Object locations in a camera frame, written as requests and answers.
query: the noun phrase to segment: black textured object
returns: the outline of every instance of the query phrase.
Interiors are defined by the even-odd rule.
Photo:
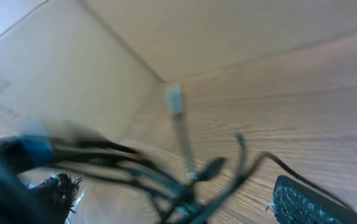
[[[284,175],[275,183],[271,207],[281,224],[357,223],[357,213]]]

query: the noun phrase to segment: wood grain surface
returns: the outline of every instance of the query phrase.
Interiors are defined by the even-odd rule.
[[[232,178],[238,151],[234,133],[240,131],[249,143],[249,161],[270,151],[357,209],[357,34],[179,82],[196,164],[217,156],[230,159],[221,176],[199,187],[203,200],[215,197]],[[155,91],[121,142],[154,154],[184,179],[164,88]],[[284,173],[265,161],[211,223],[276,223],[264,210]],[[101,182],[92,186],[73,223],[154,223],[142,192]]]

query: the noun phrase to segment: wooden floor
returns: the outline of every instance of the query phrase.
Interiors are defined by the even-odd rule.
[[[357,34],[177,82],[186,95],[198,165],[217,156],[230,159],[223,175],[200,188],[203,199],[228,183],[237,159],[234,133],[240,131],[250,160],[270,151],[357,209]],[[184,178],[163,86],[121,141],[157,154]],[[275,223],[264,210],[280,174],[278,166],[265,161],[211,223]],[[155,215],[141,192],[92,185],[73,223],[153,223]]]

